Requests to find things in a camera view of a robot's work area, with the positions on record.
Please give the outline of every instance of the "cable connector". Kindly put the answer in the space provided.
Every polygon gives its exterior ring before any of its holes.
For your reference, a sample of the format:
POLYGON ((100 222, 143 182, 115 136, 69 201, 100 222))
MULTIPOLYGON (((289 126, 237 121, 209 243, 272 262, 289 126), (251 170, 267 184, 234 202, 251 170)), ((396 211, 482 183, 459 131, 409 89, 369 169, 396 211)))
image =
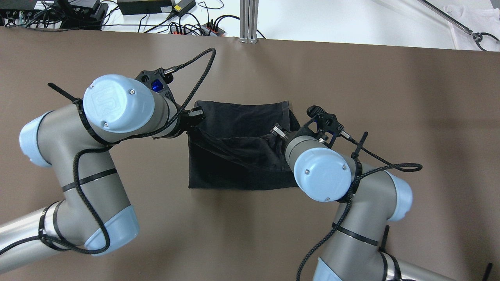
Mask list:
POLYGON ((170 68, 164 69, 163 70, 163 74, 169 75, 169 74, 172 74, 174 72, 177 72, 179 69, 180 69, 179 66, 172 66, 170 68))

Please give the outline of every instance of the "black fabric bag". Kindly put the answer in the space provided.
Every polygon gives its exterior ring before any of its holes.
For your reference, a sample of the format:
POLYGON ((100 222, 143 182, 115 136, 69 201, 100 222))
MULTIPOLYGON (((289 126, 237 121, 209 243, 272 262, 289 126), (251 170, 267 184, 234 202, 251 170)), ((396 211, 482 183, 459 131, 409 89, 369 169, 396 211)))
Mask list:
POLYGON ((189 132, 189 188, 272 190, 296 187, 282 152, 284 142, 271 134, 279 123, 288 131, 299 122, 283 101, 241 105, 197 101, 205 120, 189 132))

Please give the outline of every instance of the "brown mat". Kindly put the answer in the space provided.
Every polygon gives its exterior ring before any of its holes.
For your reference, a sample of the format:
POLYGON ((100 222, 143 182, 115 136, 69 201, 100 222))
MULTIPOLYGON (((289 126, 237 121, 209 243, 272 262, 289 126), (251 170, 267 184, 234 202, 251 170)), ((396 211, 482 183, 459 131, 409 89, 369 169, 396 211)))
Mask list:
MULTIPOLYGON (((339 43, 0 28, 0 224, 63 198, 54 173, 22 154, 24 124, 77 97, 97 77, 134 78, 214 47, 217 57, 194 100, 268 104, 284 100, 301 123, 306 108, 335 113, 346 131, 393 162, 422 163, 394 174, 413 188, 413 208, 393 223, 388 250, 457 280, 500 280, 500 54, 339 43)), ((205 67, 175 75, 182 101, 205 67)), ((338 140, 337 150, 352 145, 338 140)), ((329 230, 337 203, 298 188, 188 189, 188 144, 130 140, 111 150, 141 232, 102 257, 62 253, 0 280, 293 280, 329 230)), ((379 163, 362 154, 361 159, 379 163)), ((315 255, 303 273, 312 278, 315 255)))

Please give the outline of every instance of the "power adapter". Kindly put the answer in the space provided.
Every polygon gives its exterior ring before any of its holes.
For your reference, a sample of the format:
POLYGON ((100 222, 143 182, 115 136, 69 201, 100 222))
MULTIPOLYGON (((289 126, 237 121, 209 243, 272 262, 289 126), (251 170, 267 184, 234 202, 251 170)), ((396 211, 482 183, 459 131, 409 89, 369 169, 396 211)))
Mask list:
POLYGON ((177 5, 173 6, 173 11, 180 18, 196 5, 195 0, 181 0, 177 5))
POLYGON ((117 0, 124 16, 172 12, 172 0, 117 0))

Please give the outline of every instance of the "metal pole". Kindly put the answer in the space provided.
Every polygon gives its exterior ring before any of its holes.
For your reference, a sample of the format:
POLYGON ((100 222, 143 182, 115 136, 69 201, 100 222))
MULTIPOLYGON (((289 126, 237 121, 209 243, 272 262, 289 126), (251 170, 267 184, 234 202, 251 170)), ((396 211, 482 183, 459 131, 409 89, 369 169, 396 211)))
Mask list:
POLYGON ((239 1, 239 41, 257 43, 257 13, 259 0, 239 1))
POLYGON ((465 32, 465 33, 473 36, 474 39, 478 38, 478 36, 476 34, 474 34, 474 31, 472 31, 467 26, 461 24, 458 20, 454 19, 449 14, 443 12, 442 10, 440 10, 439 8, 437 8, 436 6, 434 6, 433 4, 429 3, 426 0, 418 0, 418 1, 420 1, 422 4, 424 4, 425 6, 427 6, 429 9, 431 9, 432 11, 434 11, 436 14, 440 15, 443 19, 447 20, 448 22, 450 22, 451 24, 453 24, 454 26, 456 26, 457 28, 459 28, 463 32, 465 32))

